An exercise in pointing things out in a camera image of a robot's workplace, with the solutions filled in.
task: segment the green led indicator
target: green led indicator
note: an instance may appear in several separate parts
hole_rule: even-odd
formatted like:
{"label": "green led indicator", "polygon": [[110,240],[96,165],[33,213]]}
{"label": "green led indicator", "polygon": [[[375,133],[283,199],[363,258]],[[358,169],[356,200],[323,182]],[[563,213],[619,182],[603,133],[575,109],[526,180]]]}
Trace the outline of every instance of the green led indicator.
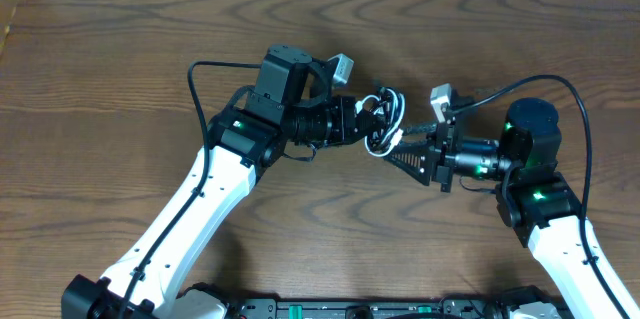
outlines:
{"label": "green led indicator", "polygon": [[489,168],[483,167],[482,165],[476,166],[476,174],[487,174],[489,172]]}

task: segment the wooden table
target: wooden table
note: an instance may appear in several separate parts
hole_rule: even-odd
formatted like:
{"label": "wooden table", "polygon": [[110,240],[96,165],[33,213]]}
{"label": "wooden table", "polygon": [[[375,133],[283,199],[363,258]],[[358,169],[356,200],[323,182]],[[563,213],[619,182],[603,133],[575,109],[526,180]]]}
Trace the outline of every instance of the wooden table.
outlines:
{"label": "wooden table", "polygon": [[[272,43],[355,59],[345,94],[432,87],[484,97],[566,76],[589,109],[590,218],[640,300],[640,0],[21,0],[0,59],[0,317],[56,317],[77,273],[97,279],[145,231],[200,143],[186,84],[196,59],[258,63]],[[256,72],[199,69],[205,111]],[[497,137],[518,97],[560,112],[559,170],[581,193],[582,123],[569,92],[534,83],[479,111]],[[280,160],[229,215],[185,284],[283,298],[425,298],[553,282],[495,198],[423,187],[362,145]]]}

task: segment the green connector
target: green connector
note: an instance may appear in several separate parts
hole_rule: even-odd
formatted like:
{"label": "green connector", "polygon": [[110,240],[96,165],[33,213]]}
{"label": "green connector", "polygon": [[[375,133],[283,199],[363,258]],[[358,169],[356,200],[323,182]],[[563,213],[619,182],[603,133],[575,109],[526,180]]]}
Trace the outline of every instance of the green connector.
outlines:
{"label": "green connector", "polygon": [[302,305],[289,306],[289,319],[302,319]]}

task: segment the wooden tabletop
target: wooden tabletop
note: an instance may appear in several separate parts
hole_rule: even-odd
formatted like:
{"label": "wooden tabletop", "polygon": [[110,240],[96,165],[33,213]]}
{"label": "wooden tabletop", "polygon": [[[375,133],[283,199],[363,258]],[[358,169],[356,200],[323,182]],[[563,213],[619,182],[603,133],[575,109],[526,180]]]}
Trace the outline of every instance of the wooden tabletop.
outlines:
{"label": "wooden tabletop", "polygon": [[[432,87],[481,98],[539,73],[569,78],[594,141],[589,217],[640,300],[640,0],[20,0],[0,59],[0,317],[57,317],[73,277],[138,239],[201,146],[186,82],[197,59],[259,63],[288,43],[355,60],[344,94],[393,85],[405,123]],[[208,117],[248,70],[198,69]],[[497,138],[515,99],[551,101],[558,169],[582,192],[585,141],[569,92],[540,82],[486,108]],[[300,148],[289,149],[303,154]],[[423,187],[362,144],[281,159],[227,217],[185,286],[283,298],[428,298],[537,285],[557,294],[491,195]]]}

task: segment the white arm segment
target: white arm segment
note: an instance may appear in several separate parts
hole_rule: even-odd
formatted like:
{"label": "white arm segment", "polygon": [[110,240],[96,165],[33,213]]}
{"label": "white arm segment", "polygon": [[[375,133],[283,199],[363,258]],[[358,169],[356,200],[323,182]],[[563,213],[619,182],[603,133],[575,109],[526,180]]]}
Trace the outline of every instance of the white arm segment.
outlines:
{"label": "white arm segment", "polygon": [[[549,221],[549,227],[535,227],[529,238],[529,250],[545,268],[560,289],[571,313],[576,319],[620,318],[620,314],[602,289],[591,265],[586,259],[580,241],[579,220],[574,216]],[[631,318],[640,318],[640,309],[616,272],[604,256],[593,232],[586,222],[587,241],[591,252],[598,257],[598,268],[618,301]]]}
{"label": "white arm segment", "polygon": [[[149,299],[155,304],[153,315],[158,318],[171,316],[178,291],[187,273],[191,270],[202,249],[220,223],[238,202],[247,196],[256,182],[255,168],[240,164],[241,157],[224,148],[211,150],[209,179],[202,192],[177,222],[151,258],[131,296],[131,303],[140,304]],[[140,240],[102,277],[111,279],[109,291],[124,297],[134,268],[140,264],[153,242],[169,224],[191,196],[198,185],[204,168],[204,148],[200,149],[196,161],[160,215],[153,221]],[[224,307],[220,305],[224,316]]]}

